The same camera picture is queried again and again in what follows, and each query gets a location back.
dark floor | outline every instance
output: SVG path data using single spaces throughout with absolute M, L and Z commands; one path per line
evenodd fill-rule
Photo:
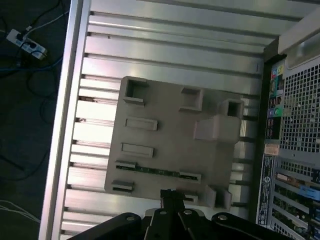
M 33 19 L 45 10 L 51 8 L 57 0 L 3 0 L 1 2 L 0 17 L 7 23 L 7 28 L 24 30 Z M 70 1 L 63 0 L 65 11 L 69 9 Z M 61 6 L 43 16 L 38 24 L 41 25 L 55 19 L 63 13 Z M 0 21 L 0 30 L 5 26 Z M 5 179 L 23 178 L 32 172 L 41 162 L 46 151 L 50 148 L 52 127 L 56 101 L 46 100 L 42 116 L 40 107 L 45 100 L 43 97 L 33 95 L 26 87 L 26 71 L 19 71 L 8 77 L 3 77 L 7 72 L 3 68 L 10 68 L 15 59 L 18 47 L 13 43 L 1 41 L 4 34 L 0 32 L 0 155 L 21 165 L 24 171 L 18 170 L 0 159 L 0 200 L 11 201 L 28 212 L 41 218 L 44 198 L 48 158 L 46 157 L 38 171 L 27 179 L 8 181 Z M 32 40 L 48 50 L 51 62 L 58 59 L 64 49 L 65 21 L 62 18 L 56 22 L 36 30 L 29 36 Z M 46 62 L 32 59 L 31 66 L 48 65 Z M 61 64 L 55 67 L 55 72 L 60 75 Z M 47 95 L 55 90 L 53 74 L 51 71 L 36 72 L 30 85 L 42 95 Z M 12 208 L 7 203 L 0 205 Z M 14 212 L 0 210 L 0 239 L 34 240 L 38 238 L 40 224 Z

white cable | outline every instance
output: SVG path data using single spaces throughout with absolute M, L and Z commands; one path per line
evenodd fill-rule
M 35 216 L 33 216 L 32 214 L 28 213 L 28 212 L 24 212 L 24 211 L 18 211 L 18 210 L 14 210 L 14 209 L 10 209 L 10 208 L 7 208 L 5 206 L 2 206 L 0 205 L 0 210 L 8 210 L 9 212 L 15 212 L 15 213 L 19 213 L 29 219 L 32 219 L 34 220 L 35 222 L 39 223 L 40 220 L 38 218 L 36 218 Z
M 11 204 L 11 205 L 13 205 L 14 207 L 16 207 L 17 209 L 22 210 L 22 213 L 23 213 L 23 214 L 26 214 L 26 215 L 28 215 L 29 217 L 33 218 L 35 221 L 40 222 L 40 219 L 38 219 L 37 217 L 35 217 L 34 215 L 32 215 L 30 212 L 28 212 L 28 211 L 24 210 L 22 207 L 20 207 L 20 206 L 18 206 L 18 205 L 16 205 L 16 204 L 14 204 L 13 202 L 11 202 L 11 201 L 7 201 L 7 200 L 0 200 L 0 202 Z
M 40 26 L 37 26 L 37 27 L 32 28 L 30 31 L 27 32 L 26 35 L 24 35 L 24 38 L 27 39 L 28 36 L 29 36 L 29 34 L 32 33 L 33 31 L 38 30 L 38 29 L 41 29 L 41 28 L 43 28 L 43 27 L 45 27 L 45 26 L 47 26 L 47 25 L 49 25 L 49 24 L 54 23 L 55 21 L 57 21 L 58 19 L 62 18 L 64 15 L 66 15 L 66 14 L 68 14 L 68 13 L 69 13 L 69 11 L 66 11 L 64 14 L 61 14 L 60 16 L 56 17 L 55 19 L 53 19 L 53 20 L 51 20 L 51 21 L 48 21 L 47 23 L 44 23 L 44 24 L 42 24 L 42 25 L 40 25 Z
M 32 218 L 31 216 L 29 216 L 28 214 L 26 214 L 26 213 L 24 213 L 24 212 L 21 212 L 21 211 L 12 210 L 12 209 L 9 209 L 9 208 L 4 207 L 4 206 L 1 206 L 1 205 L 0 205 L 0 210 L 4 210 L 4 211 L 7 211 L 7 212 L 12 212 L 12 213 L 17 213 L 17 214 L 21 214 L 22 216 L 24 216 L 24 217 L 26 217 L 26 218 L 28 218 L 28 219 L 30 219 L 30 220 L 32 220 L 32 221 L 35 221 L 36 223 L 40 223 L 39 220 L 34 219 L 34 218 Z

metal mesh grille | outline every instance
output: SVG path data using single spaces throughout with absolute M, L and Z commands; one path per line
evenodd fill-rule
M 285 79 L 280 148 L 320 150 L 320 65 Z
M 297 173 L 297 174 L 303 174 L 309 177 L 312 176 L 311 167 L 304 166 L 302 164 L 297 164 L 297 163 L 292 163 L 292 162 L 282 160 L 280 163 L 280 168 L 290 172 Z
M 288 233 L 284 228 L 282 228 L 281 226 L 279 226 L 278 224 L 276 224 L 275 222 L 272 224 L 271 227 L 275 232 L 282 234 L 282 235 L 286 235 L 292 239 L 296 239 L 292 234 Z

power strip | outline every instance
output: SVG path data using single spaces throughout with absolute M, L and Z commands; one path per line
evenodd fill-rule
M 34 43 L 34 46 L 30 46 L 29 44 L 23 44 L 23 46 L 21 47 L 21 49 L 23 49 L 24 51 L 26 51 L 27 53 L 32 53 L 31 55 L 34 56 L 37 59 L 42 60 L 45 57 L 45 54 L 47 53 L 47 50 L 41 46 L 40 44 L 36 43 L 35 41 L 31 40 L 30 38 L 24 38 L 22 41 L 17 39 L 17 36 L 20 34 L 20 32 L 18 32 L 15 29 L 12 29 L 11 32 L 6 36 L 6 39 L 8 41 L 10 41 L 11 43 L 17 45 L 18 47 L 21 47 L 21 45 L 24 42 L 31 42 Z

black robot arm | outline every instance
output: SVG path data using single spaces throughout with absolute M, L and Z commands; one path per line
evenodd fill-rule
M 70 240 L 291 240 L 227 212 L 208 220 L 203 212 L 185 208 L 185 196 L 177 191 L 160 195 L 161 208 L 147 210 L 143 219 L 122 213 Z

